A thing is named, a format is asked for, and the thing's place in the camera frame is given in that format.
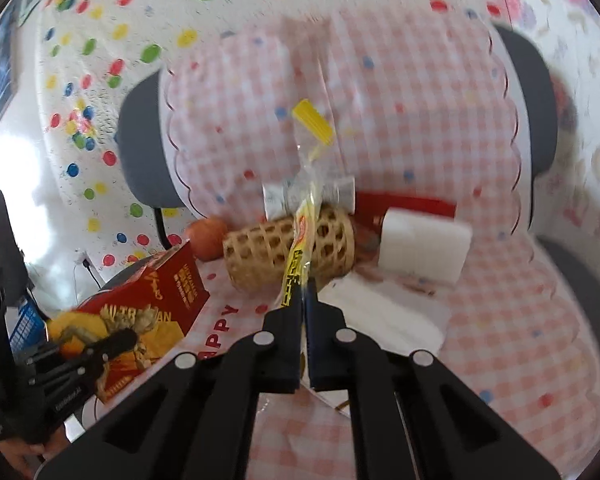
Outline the person's left hand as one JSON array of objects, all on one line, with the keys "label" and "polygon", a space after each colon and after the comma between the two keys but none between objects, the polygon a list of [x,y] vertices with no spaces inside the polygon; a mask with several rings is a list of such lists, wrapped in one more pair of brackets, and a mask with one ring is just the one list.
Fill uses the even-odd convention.
[{"label": "person's left hand", "polygon": [[60,426],[43,444],[27,444],[18,438],[0,441],[0,452],[6,458],[7,463],[23,478],[33,479],[35,468],[32,466],[31,460],[34,456],[42,456],[44,460],[51,460],[69,445],[66,427]]}]

